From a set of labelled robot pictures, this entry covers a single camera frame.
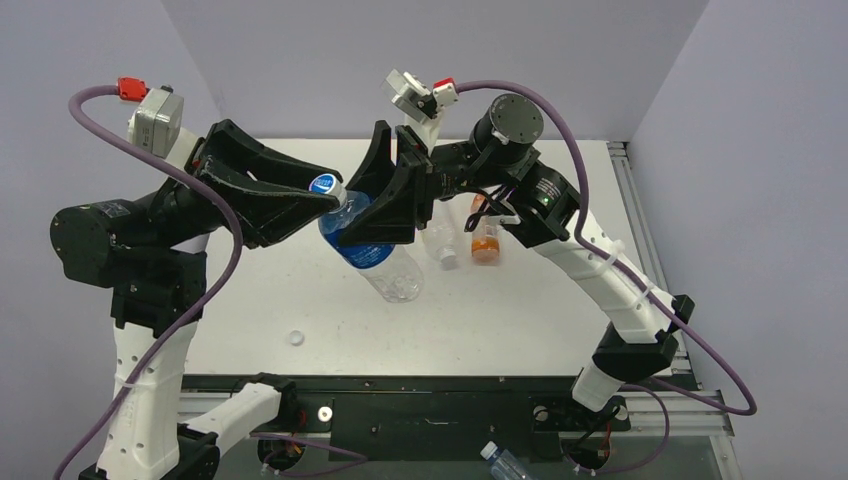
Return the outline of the clear bottle blue label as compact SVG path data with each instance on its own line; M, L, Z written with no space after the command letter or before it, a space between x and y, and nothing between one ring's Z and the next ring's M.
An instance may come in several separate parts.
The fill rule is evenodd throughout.
M367 243L342 246L344 230L371 205L365 193L348 190L333 174L317 176L309 185L312 193L326 194L339 201L339 207L318 220L324 240L389 303L406 303L418 298L424 275L403 245Z

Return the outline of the blue-white bottle cap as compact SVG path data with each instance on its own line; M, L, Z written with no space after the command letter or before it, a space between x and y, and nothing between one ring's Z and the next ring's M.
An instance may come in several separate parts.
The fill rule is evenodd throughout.
M292 346L300 346L304 343L304 340L305 340L305 336L299 330L293 330L288 335L288 342Z

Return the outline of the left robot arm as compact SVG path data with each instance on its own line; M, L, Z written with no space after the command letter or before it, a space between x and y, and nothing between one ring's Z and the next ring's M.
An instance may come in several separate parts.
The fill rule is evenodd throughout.
M136 200L66 207L50 224L65 276L108 289L116 345L107 437L85 479L210 478L231 446L213 422L177 419L185 360L204 306L244 249L290 237L332 207L309 189L316 166L264 146L233 122L181 132L153 156L167 180Z

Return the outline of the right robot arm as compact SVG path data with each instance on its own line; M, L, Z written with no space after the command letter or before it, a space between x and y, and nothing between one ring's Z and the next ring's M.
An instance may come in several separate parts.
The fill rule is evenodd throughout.
M579 147L555 108L534 92L500 87L470 137L437 146L447 102L433 93L394 94L403 125L376 127L372 149L351 186L372 202L344 227L344 247L402 245L432 218L436 202L479 193L486 204L468 218L505 221L524 247L552 262L608 318L607 329L564 400L578 427L598 420L625 385L668 368L675 332L693 305L655 286L591 213Z

